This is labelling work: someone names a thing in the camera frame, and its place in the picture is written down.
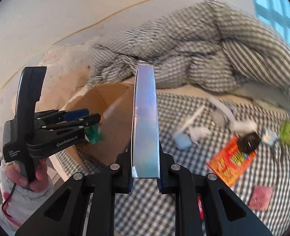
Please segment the person's left hand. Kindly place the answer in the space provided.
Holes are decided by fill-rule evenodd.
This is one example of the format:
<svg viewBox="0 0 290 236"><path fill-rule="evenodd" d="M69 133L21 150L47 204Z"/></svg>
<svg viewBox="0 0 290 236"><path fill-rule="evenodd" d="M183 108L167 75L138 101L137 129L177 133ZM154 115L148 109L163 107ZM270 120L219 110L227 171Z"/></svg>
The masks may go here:
<svg viewBox="0 0 290 236"><path fill-rule="evenodd" d="M47 174L47 158L39 160L39 164L35 171L36 179L29 183L30 189L34 192L44 191L48 186L48 174ZM13 183L26 188L28 181L27 179L20 173L20 168L18 164L14 162L10 165L6 166L5 169L7 178L9 178Z"/></svg>

